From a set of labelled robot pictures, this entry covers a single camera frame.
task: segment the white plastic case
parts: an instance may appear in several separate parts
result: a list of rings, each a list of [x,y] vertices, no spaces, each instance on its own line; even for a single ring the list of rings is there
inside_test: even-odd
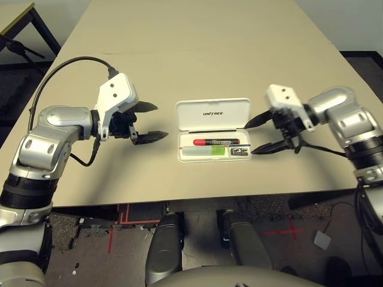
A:
[[[178,159],[183,163],[251,159],[249,134],[243,129],[249,120],[250,105],[244,97],[178,102]],[[195,139],[238,139],[239,144],[196,146]]]

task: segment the table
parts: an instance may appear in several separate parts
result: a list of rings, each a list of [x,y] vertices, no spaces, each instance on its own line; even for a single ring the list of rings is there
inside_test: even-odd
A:
[[[13,39],[26,25],[32,23],[52,52],[58,55],[61,46],[49,31],[34,6],[35,3],[33,2],[0,5],[0,35]],[[0,38],[0,51],[5,48],[5,45],[5,40]]]
[[[102,143],[90,167],[69,160],[53,197],[55,206],[137,203],[204,197],[301,193],[353,188],[344,158],[313,149],[284,151],[250,161],[180,163],[175,103],[179,100],[248,97],[251,116],[269,107],[269,84],[294,87],[302,102],[337,85],[352,87],[361,105],[383,124],[383,106],[334,45],[292,0],[93,0],[53,66],[75,56],[103,58],[127,73],[141,100],[159,109],[138,114],[141,133],[163,130],[156,143]],[[50,105],[94,107],[106,69],[78,62],[57,73],[41,96]],[[23,111],[0,150],[0,175],[8,174],[26,133]],[[278,141],[269,123],[250,131],[253,147]],[[313,144],[339,150],[328,126],[305,133]],[[90,157],[93,141],[72,152]]]

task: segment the red floor marking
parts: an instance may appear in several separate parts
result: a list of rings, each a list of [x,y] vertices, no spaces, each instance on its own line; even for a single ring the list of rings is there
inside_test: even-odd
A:
[[[290,224],[291,230],[295,230],[294,224],[293,224],[293,221],[291,220],[291,218],[288,219],[288,223]],[[295,234],[295,232],[292,232],[292,235],[293,235],[293,239],[295,241],[298,241],[297,234]]]
[[[117,212],[120,212],[120,205],[118,204],[117,205]]]
[[[129,204],[126,205],[126,215],[125,215],[125,222],[127,222],[127,218],[129,217]]]
[[[113,232],[114,232],[114,228],[111,228],[109,233],[110,236],[109,236],[109,244],[108,244],[108,254],[112,252]]]
[[[126,213],[125,213],[125,221],[123,221],[122,217],[124,216],[124,213],[120,213],[120,223],[123,224],[147,224],[147,223],[159,223],[160,220],[142,220],[142,221],[129,221],[129,204],[126,205]]]
[[[277,235],[277,234],[291,234],[291,233],[302,233],[303,229],[294,229],[294,230],[276,230],[276,231],[265,231],[263,235]]]
[[[159,220],[142,220],[142,221],[126,221],[125,224],[146,224],[146,223],[159,223]]]

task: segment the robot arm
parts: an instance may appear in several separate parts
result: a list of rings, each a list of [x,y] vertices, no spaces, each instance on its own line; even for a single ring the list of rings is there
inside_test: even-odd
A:
[[[146,144],[167,135],[134,129],[135,112],[157,109],[139,102],[133,85],[119,73],[100,87],[94,110],[51,106],[21,141],[0,196],[0,285],[45,286],[51,251],[48,215],[59,178],[75,141],[96,138],[88,166],[100,141],[110,136]]]
[[[271,109],[250,120],[245,128],[273,120],[284,139],[262,145],[252,153],[272,154],[285,149],[298,153],[301,147],[307,146],[346,157],[355,167],[358,180],[354,201],[357,219],[366,242],[383,268],[383,254],[370,232],[371,229],[383,235],[383,131],[372,114],[358,105],[354,91],[348,87],[330,88],[304,105],[290,87],[271,85],[266,96]],[[344,153],[303,140],[301,132],[313,132],[317,124],[329,124]]]

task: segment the black marker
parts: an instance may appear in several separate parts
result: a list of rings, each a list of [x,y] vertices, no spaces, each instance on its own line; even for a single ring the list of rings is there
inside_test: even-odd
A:
[[[195,139],[194,145],[239,145],[239,139]]]

